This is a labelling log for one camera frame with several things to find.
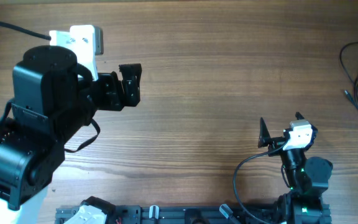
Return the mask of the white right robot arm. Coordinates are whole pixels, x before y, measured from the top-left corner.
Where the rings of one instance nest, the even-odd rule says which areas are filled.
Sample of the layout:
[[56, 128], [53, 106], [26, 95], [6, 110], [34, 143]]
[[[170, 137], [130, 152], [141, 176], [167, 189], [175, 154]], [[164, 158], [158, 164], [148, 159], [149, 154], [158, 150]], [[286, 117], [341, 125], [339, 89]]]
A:
[[282, 137], [271, 137], [264, 119], [260, 119], [258, 147], [267, 147], [268, 155], [279, 156], [282, 175], [290, 189], [273, 203], [270, 220], [274, 223], [329, 224], [328, 204], [322, 194], [329, 187], [333, 164], [322, 157], [305, 156], [314, 144], [318, 129], [299, 112], [296, 120], [283, 130]]

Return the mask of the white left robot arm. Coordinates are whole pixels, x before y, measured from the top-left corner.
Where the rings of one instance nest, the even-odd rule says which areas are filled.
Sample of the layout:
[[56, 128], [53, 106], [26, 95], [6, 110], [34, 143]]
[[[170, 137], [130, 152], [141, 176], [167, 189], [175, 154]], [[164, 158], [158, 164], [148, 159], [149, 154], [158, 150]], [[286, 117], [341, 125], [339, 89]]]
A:
[[59, 46], [28, 50], [14, 67], [14, 96], [0, 118], [0, 223], [35, 223], [66, 143], [99, 110], [140, 102], [139, 63], [93, 78]]

